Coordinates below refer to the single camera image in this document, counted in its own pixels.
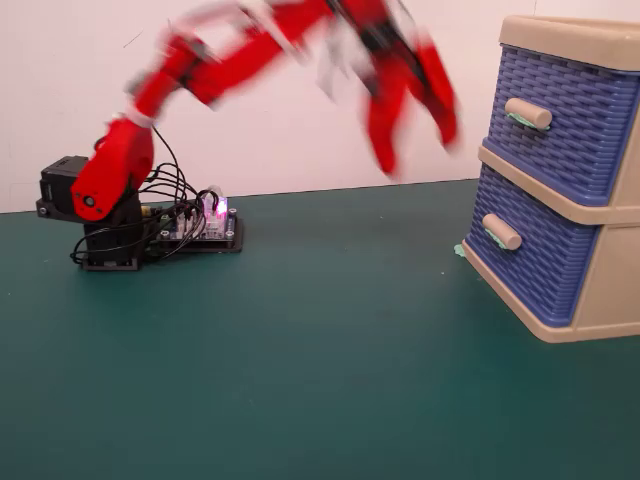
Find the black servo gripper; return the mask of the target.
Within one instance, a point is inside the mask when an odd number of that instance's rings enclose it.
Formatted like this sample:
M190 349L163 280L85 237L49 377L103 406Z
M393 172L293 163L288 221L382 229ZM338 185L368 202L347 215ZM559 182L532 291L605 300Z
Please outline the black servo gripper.
M396 130L409 90L403 73L375 73L375 62L386 57L399 58L417 77L418 98L436 123L441 145L451 148L458 136L456 96L435 44L417 39L413 50L387 1L344 1L343 17L355 29L371 63L359 77L370 93L366 129L379 169L389 178L397 175Z

